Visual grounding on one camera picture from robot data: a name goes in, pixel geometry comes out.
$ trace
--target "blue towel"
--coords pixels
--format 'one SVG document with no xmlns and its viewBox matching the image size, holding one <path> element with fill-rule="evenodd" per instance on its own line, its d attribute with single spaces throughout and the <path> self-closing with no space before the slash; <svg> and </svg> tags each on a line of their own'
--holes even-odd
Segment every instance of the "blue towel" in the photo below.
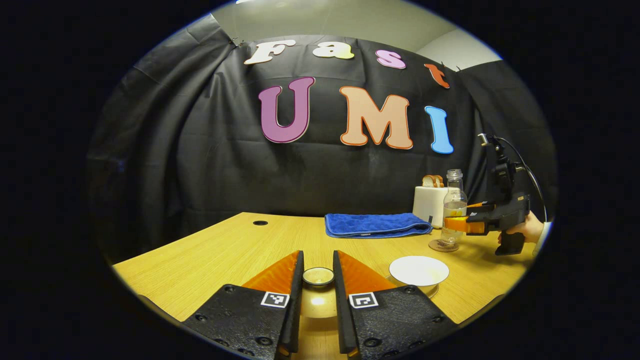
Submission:
<svg viewBox="0 0 640 360">
<path fill-rule="evenodd" d="M 324 216 L 326 234 L 332 238 L 398 238 L 411 234 L 428 234 L 433 226 L 412 213 L 396 215 Z"/>
</svg>

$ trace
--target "wooden table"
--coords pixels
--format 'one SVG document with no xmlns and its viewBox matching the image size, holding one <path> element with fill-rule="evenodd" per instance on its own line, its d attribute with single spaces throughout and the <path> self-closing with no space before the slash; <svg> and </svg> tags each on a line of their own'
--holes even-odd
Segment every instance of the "wooden table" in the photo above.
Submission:
<svg viewBox="0 0 640 360">
<path fill-rule="evenodd" d="M 268 225 L 253 225 L 265 220 Z M 429 248 L 440 230 L 391 239 L 336 239 L 326 235 L 324 218 L 241 213 L 198 233 L 114 265 L 132 291 L 148 297 L 179 321 L 193 314 L 222 285 L 242 285 L 283 258 L 302 250 L 305 268 L 332 268 L 334 250 L 389 275 L 389 264 L 403 256 L 428 256 L 450 270 L 431 299 L 460 323 L 505 294 L 532 263 L 533 245 L 521 254 L 495 256 L 498 232 L 464 236 L 456 252 Z M 345 360 L 338 349 L 337 319 L 301 317 L 300 351 L 295 359 Z"/>
</svg>

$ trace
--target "water bottle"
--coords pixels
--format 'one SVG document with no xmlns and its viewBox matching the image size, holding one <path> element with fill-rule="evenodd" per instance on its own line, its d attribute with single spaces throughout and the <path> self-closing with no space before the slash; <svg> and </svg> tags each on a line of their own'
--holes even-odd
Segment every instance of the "water bottle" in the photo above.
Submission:
<svg viewBox="0 0 640 360">
<path fill-rule="evenodd" d="M 462 188 L 462 171 L 453 169 L 447 171 L 447 195 L 444 197 L 444 211 L 441 240 L 447 247 L 455 247 L 463 232 L 444 227 L 444 217 L 464 217 L 467 215 L 467 194 Z"/>
</svg>

